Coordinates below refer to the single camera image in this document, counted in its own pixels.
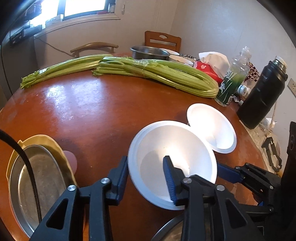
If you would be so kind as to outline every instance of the metal screw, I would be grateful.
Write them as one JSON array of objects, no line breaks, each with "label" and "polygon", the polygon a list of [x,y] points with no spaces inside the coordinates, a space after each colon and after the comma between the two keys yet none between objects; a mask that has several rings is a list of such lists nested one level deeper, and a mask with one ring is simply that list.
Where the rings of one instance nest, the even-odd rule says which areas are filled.
[{"label": "metal screw", "polygon": [[192,179],[186,177],[186,178],[183,179],[183,183],[187,183],[187,184],[188,184],[188,183],[192,183]]},{"label": "metal screw", "polygon": [[103,183],[103,184],[106,184],[106,183],[109,183],[109,182],[110,182],[110,179],[107,178],[107,177],[104,177],[104,178],[101,179],[101,183]]},{"label": "metal screw", "polygon": [[68,187],[68,190],[69,190],[69,191],[75,191],[75,190],[76,190],[76,186],[75,186],[75,185],[70,185],[70,186]]},{"label": "metal screw", "polygon": [[225,190],[225,187],[223,185],[217,185],[216,189],[222,192]]}]

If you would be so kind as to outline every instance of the black thermos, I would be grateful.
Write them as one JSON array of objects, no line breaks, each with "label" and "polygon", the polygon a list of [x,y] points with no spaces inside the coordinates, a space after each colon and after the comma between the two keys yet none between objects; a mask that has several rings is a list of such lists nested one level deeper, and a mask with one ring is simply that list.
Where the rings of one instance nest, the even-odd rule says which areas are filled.
[{"label": "black thermos", "polygon": [[254,129],[270,111],[285,88],[288,78],[285,61],[276,56],[269,61],[259,80],[237,111],[240,120],[249,129]]}]

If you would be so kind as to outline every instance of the window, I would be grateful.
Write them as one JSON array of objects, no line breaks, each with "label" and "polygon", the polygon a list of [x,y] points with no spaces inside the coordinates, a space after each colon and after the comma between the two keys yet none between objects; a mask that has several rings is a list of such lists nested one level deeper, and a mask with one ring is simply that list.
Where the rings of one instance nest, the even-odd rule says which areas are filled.
[{"label": "window", "polygon": [[43,0],[41,3],[42,13],[30,20],[30,24],[43,25],[59,14],[64,15],[64,21],[71,18],[107,13],[109,4],[115,0]]}]

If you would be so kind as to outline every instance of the plastic bottle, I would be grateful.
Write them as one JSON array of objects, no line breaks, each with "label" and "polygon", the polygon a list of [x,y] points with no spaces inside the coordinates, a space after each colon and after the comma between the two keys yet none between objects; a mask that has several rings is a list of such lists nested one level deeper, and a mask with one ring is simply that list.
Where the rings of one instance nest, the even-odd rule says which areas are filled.
[{"label": "plastic bottle", "polygon": [[238,109],[238,117],[249,129],[254,129],[262,121],[283,92],[288,78],[286,69],[287,64],[279,56],[269,61],[257,84]]},{"label": "plastic bottle", "polygon": [[215,98],[218,104],[226,107],[232,101],[233,94],[250,71],[249,62],[251,57],[250,49],[246,46],[238,56],[232,59],[227,74]]}]

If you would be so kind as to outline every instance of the wooden chair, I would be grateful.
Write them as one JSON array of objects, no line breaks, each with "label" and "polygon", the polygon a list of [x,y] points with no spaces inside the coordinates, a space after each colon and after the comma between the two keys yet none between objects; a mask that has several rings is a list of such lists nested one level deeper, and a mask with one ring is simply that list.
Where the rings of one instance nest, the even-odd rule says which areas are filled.
[{"label": "wooden chair", "polygon": [[[161,44],[161,43],[153,43],[153,42],[151,42],[151,40],[174,43],[175,46]],[[173,36],[173,35],[165,34],[165,33],[146,31],[145,32],[145,46],[164,48],[164,49],[169,49],[169,50],[179,52],[180,47],[181,47],[181,38]]]},{"label": "wooden chair", "polygon": [[104,42],[94,42],[94,43],[89,43],[86,45],[82,45],[78,48],[72,49],[70,52],[73,53],[73,56],[75,58],[79,58],[79,53],[84,50],[98,50],[98,49],[106,48],[106,47],[110,47],[111,48],[110,53],[114,53],[114,48],[118,48],[118,45],[104,43]]}]

